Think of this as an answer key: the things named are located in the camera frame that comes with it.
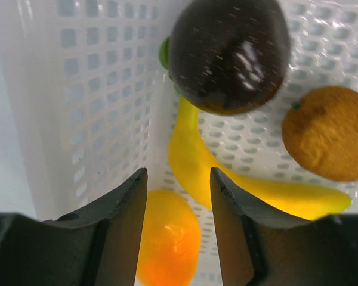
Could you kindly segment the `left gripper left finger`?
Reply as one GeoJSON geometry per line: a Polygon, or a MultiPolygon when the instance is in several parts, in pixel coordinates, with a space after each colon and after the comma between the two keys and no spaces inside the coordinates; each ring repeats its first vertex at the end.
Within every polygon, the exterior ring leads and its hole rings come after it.
{"type": "Polygon", "coordinates": [[[147,170],[57,220],[0,213],[0,285],[134,285],[147,170]]]}

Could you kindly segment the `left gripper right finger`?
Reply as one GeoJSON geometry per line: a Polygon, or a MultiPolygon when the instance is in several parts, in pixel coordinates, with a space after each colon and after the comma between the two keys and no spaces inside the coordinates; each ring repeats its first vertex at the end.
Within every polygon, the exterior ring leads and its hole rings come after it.
{"type": "Polygon", "coordinates": [[[210,190],[224,285],[358,285],[358,214],[308,221],[263,202],[216,167],[210,190]]]}

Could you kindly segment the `orange papaya slice toy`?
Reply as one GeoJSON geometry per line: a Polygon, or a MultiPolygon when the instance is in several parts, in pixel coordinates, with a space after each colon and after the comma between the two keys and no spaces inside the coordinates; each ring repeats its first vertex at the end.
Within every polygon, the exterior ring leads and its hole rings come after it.
{"type": "Polygon", "coordinates": [[[189,285],[199,258],[201,230],[187,201],[176,192],[147,193],[137,279],[141,285],[189,285]]]}

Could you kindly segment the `yellow toy banana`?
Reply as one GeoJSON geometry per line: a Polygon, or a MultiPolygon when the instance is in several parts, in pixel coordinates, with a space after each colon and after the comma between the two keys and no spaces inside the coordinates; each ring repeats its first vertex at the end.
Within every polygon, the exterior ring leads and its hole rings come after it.
{"type": "Polygon", "coordinates": [[[210,174],[219,168],[237,186],[265,203],[306,220],[341,213],[351,198],[337,189],[299,182],[280,182],[240,175],[223,166],[209,151],[198,128],[199,109],[180,97],[176,124],[168,145],[168,161],[180,186],[211,209],[210,174]]]}

